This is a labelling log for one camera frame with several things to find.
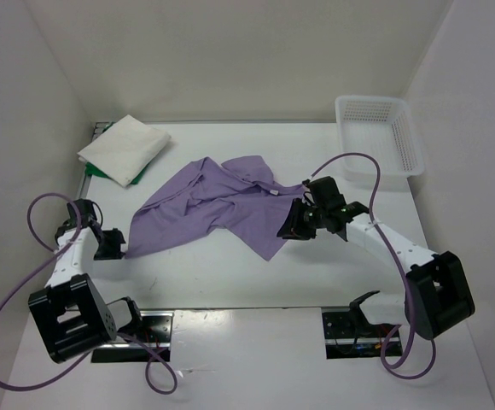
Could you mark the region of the green t shirt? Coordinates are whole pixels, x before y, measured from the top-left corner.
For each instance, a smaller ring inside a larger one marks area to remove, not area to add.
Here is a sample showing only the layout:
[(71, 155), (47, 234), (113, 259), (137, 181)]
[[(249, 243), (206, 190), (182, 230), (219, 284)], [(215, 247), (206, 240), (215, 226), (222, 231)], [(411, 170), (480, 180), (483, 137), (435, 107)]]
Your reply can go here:
[(124, 167), (122, 164), (119, 164), (118, 166), (105, 166), (101, 169), (88, 162), (84, 167), (84, 174), (91, 177), (110, 179), (119, 186), (127, 187), (137, 185), (148, 170), (148, 167), (149, 165), (145, 167)]

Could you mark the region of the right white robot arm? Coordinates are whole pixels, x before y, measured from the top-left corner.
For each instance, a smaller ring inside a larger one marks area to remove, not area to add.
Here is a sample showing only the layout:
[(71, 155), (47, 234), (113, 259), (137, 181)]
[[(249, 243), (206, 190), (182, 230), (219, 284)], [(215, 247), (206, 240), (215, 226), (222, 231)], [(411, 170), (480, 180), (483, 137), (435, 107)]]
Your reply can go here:
[(406, 276), (401, 294), (369, 291), (349, 304), (349, 326), (359, 336), (378, 325), (409, 325), (432, 340), (475, 313), (475, 302), (459, 258), (447, 251), (437, 254), (418, 246), (378, 220), (360, 202), (331, 210), (295, 199), (277, 236), (310, 240), (325, 229), (358, 245), (378, 261), (400, 267)]

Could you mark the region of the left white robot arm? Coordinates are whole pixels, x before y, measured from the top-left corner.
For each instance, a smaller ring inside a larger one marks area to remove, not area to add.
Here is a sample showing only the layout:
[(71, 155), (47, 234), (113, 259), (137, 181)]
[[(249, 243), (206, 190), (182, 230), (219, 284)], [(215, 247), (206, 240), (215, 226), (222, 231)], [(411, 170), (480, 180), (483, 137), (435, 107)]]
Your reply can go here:
[(62, 363), (114, 341), (117, 335), (128, 342), (143, 335), (145, 321), (137, 304), (128, 296), (105, 302), (90, 278), (95, 261), (120, 260), (125, 253), (123, 233), (103, 230), (92, 221), (74, 236), (69, 221), (55, 234), (59, 256), (43, 289), (30, 294), (28, 307), (49, 357)]

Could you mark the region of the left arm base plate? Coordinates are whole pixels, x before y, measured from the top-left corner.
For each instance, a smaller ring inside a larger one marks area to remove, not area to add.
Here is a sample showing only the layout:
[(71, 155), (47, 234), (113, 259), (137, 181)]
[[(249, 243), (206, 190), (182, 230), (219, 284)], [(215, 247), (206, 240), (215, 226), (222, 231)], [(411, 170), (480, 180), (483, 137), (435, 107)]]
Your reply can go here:
[[(135, 337), (152, 350), (162, 349), (160, 357), (166, 362), (170, 360), (173, 317), (173, 311), (142, 310), (142, 325), (135, 333)], [(143, 363), (148, 360), (149, 354), (144, 349), (124, 339), (103, 345), (90, 357), (90, 362), (96, 364)]]

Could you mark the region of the cream white t shirt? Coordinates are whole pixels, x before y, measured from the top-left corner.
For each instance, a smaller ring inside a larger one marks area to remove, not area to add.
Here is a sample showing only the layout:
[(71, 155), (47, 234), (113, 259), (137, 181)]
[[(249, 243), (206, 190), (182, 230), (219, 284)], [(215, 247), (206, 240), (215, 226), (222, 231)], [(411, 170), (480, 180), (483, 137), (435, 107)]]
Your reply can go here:
[(127, 115), (81, 149), (78, 156), (127, 187), (171, 139), (168, 132)]

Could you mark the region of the lavender t shirt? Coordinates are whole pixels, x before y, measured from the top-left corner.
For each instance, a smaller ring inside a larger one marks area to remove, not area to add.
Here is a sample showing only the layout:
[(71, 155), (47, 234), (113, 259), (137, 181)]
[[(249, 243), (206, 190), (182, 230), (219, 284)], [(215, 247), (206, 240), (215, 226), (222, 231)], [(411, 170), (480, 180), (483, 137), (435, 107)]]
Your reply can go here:
[(283, 186), (259, 155), (218, 164), (192, 161), (132, 216), (129, 259), (175, 248), (226, 229), (270, 261), (285, 244), (277, 233), (303, 185)]

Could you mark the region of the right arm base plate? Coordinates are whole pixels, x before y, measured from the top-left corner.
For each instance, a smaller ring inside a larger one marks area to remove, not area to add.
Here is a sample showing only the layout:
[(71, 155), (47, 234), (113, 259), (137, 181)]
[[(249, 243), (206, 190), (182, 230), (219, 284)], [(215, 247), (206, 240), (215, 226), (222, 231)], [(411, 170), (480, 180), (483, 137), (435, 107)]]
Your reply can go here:
[(355, 325), (348, 307), (322, 310), (323, 335), (328, 360), (377, 358), (390, 324)]

